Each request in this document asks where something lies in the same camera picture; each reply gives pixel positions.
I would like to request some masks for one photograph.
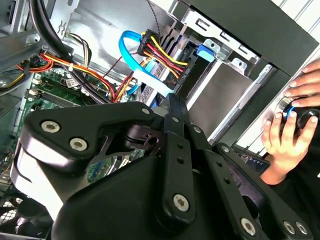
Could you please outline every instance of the motherboard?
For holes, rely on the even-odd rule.
[[[108,96],[108,91],[95,78],[88,77],[87,80],[97,91]],[[95,102],[85,92],[82,92],[81,88],[74,84],[73,80],[62,69],[53,69],[42,74],[35,74],[30,89],[25,94],[25,104],[21,106],[21,114],[17,120],[15,135],[13,136],[14,141],[11,146],[12,152],[16,149],[25,117],[29,113],[94,104]],[[109,157],[90,165],[87,170],[88,182],[94,183],[100,180],[135,159],[142,157],[143,154],[143,150],[136,149],[129,155]]]

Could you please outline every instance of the green circuit board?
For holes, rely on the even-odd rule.
[[[55,71],[44,72],[41,74],[41,76],[37,76],[39,81],[37,83],[33,83],[31,86],[33,93],[30,94],[29,91],[29,94],[27,94],[25,97],[26,102],[22,110],[21,118],[17,125],[16,136],[12,145],[12,150],[16,149],[18,138],[24,126],[25,118],[29,113],[48,109],[95,104],[91,98],[83,96],[78,89],[67,87],[63,82],[65,77],[66,76],[63,72]],[[91,82],[99,89],[100,84],[95,79],[91,79]],[[94,183],[105,177],[107,174],[117,170],[119,167],[121,167],[122,160],[130,159],[131,162],[142,157],[143,154],[143,150],[136,149],[131,154],[128,154],[128,156],[118,157],[117,162],[114,162],[115,158],[110,157],[90,165],[87,170],[88,182]]]

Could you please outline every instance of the blue ring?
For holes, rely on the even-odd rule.
[[[290,116],[290,113],[293,111],[293,109],[295,109],[295,107],[294,107],[294,106],[292,106],[292,107],[290,107],[290,108],[289,108],[288,112],[286,113],[286,117],[285,117],[285,119],[287,119],[287,120],[288,120],[288,118],[289,118],[289,116]]]

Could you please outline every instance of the cable tie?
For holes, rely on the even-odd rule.
[[[68,68],[68,71],[69,72],[72,72],[74,70],[74,64],[73,63],[70,63],[70,66]]]
[[[148,64],[148,63],[149,63],[149,62],[147,61],[147,57],[146,57],[146,56],[143,57],[143,61],[144,61],[145,64]]]

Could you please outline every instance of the yellow wire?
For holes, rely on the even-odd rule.
[[[24,73],[22,73],[20,76],[18,76],[13,82],[11,82],[8,86],[6,86],[7,88],[12,87],[13,85],[15,85],[17,82],[19,82],[23,77],[25,76]]]
[[[152,57],[148,57],[145,61],[143,61],[142,63],[141,63],[141,66],[142,67],[144,67],[148,62],[150,62],[152,60]],[[125,92],[125,90],[127,89],[127,87],[129,86],[129,84],[130,84],[130,82],[132,81],[132,79],[133,79],[133,77],[131,77],[129,80],[128,80],[128,82],[125,84],[125,86],[123,87],[123,89],[121,89],[121,91],[119,92],[119,94],[118,94],[118,97],[115,99],[115,103],[117,103],[120,99],[121,99],[121,97],[122,97],[122,95],[124,94],[124,92]]]
[[[181,61],[177,61],[175,59],[173,59],[172,57],[170,57],[159,45],[159,43],[157,43],[157,40],[151,36],[151,40],[153,41],[153,43],[155,44],[155,46],[161,51],[161,53],[163,53],[171,62],[175,63],[175,64],[179,64],[179,65],[183,65],[183,66],[187,66],[188,63],[186,62],[181,62]]]
[[[171,73],[173,73],[173,75],[174,75],[177,79],[179,78],[178,74],[177,74],[173,69],[171,69],[168,65],[166,65],[162,60],[160,60],[160,59],[157,58],[157,57],[151,56],[151,55],[150,55],[148,52],[146,52],[146,51],[144,51],[143,53],[144,53],[145,55],[149,56],[149,57],[152,57],[152,58],[156,59],[159,63],[161,63],[163,66],[165,66],[167,69],[169,69],[169,71],[170,71]]]
[[[65,62],[60,61],[60,60],[56,59],[55,57],[49,56],[49,55],[47,55],[47,54],[46,54],[45,56],[46,56],[48,59],[51,59],[52,61],[55,61],[55,62],[57,62],[57,63],[59,63],[59,64],[65,65],[65,66],[67,66],[67,67],[70,67],[70,63],[65,63]],[[82,72],[85,72],[85,73],[87,73],[87,74],[89,74],[89,75],[91,75],[91,76],[99,79],[98,74],[97,74],[97,75],[94,75],[94,74],[93,74],[91,71],[89,71],[89,70],[85,70],[85,69],[83,69],[83,68],[81,68],[81,67],[79,67],[79,66],[77,66],[77,65],[73,65],[73,68],[74,68],[74,69],[77,69],[77,70],[80,70],[80,71],[82,71]],[[106,84],[105,84],[104,82],[102,82],[102,81],[100,81],[100,83],[102,83],[102,84],[104,85],[104,87],[105,87],[108,91],[110,91],[108,85],[106,85]]]

